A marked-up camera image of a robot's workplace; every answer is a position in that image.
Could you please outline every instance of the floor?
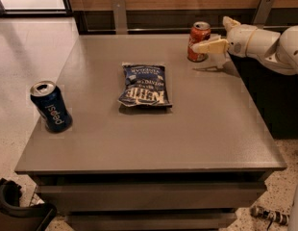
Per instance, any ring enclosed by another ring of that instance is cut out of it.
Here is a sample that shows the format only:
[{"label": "floor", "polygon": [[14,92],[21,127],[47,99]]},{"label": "floor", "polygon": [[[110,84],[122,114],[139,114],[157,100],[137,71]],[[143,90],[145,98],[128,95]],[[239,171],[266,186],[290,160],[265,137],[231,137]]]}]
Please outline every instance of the floor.
[{"label": "floor", "polygon": [[[56,82],[77,38],[72,18],[0,18],[0,178],[22,186],[23,206],[29,205],[35,184],[13,169],[39,117],[29,99],[29,89],[41,80]],[[298,182],[298,140],[276,143],[288,168],[266,180],[268,191],[255,204],[289,214]],[[220,231],[262,231],[269,224],[252,218],[248,208],[236,214],[238,220]],[[72,231],[63,217],[55,218],[48,230]],[[286,231],[286,227],[273,223],[270,230]]]}]

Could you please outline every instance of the drawer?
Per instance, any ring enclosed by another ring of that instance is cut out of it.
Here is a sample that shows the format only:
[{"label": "drawer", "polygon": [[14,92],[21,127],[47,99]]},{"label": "drawer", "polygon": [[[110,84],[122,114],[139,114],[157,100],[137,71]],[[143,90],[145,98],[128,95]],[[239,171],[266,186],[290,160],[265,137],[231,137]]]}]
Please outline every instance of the drawer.
[{"label": "drawer", "polygon": [[249,207],[263,182],[40,186],[37,194],[64,215],[82,211],[184,210]]},{"label": "drawer", "polygon": [[188,230],[225,228],[236,220],[234,213],[122,214],[68,216],[66,222],[75,231],[111,230]]}]

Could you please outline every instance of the soda can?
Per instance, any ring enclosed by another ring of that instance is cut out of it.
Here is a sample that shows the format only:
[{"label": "soda can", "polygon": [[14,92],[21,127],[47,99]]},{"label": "soda can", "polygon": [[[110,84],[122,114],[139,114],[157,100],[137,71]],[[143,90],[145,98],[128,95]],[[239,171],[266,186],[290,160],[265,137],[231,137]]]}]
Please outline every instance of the soda can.
[{"label": "soda can", "polygon": [[72,124],[72,116],[65,108],[61,90],[51,81],[41,81],[31,87],[31,100],[45,120],[48,131],[59,133]]},{"label": "soda can", "polygon": [[208,55],[195,53],[191,47],[200,41],[207,40],[211,35],[211,26],[207,22],[199,21],[195,22],[193,27],[190,29],[187,58],[192,62],[199,63],[204,61]]}]

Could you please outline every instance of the can top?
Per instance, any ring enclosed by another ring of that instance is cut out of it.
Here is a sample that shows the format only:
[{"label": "can top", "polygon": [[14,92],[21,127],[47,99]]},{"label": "can top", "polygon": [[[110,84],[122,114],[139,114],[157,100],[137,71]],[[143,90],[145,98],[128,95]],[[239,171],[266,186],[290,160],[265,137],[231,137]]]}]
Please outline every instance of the can top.
[{"label": "can top", "polygon": [[207,30],[210,28],[210,24],[205,21],[198,21],[194,23],[193,27],[199,30]]},{"label": "can top", "polygon": [[31,87],[32,96],[46,96],[55,89],[56,85],[51,81],[41,81]]}]

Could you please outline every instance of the dark blue soda can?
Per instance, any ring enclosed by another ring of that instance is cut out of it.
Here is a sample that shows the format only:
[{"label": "dark blue soda can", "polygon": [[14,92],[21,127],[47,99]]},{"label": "dark blue soda can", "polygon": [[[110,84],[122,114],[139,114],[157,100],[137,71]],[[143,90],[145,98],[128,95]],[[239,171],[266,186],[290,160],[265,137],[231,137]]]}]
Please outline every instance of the dark blue soda can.
[{"label": "dark blue soda can", "polygon": [[65,108],[61,90],[51,81],[42,81],[31,87],[31,100],[45,120],[46,129],[59,133],[72,124],[72,117]]}]

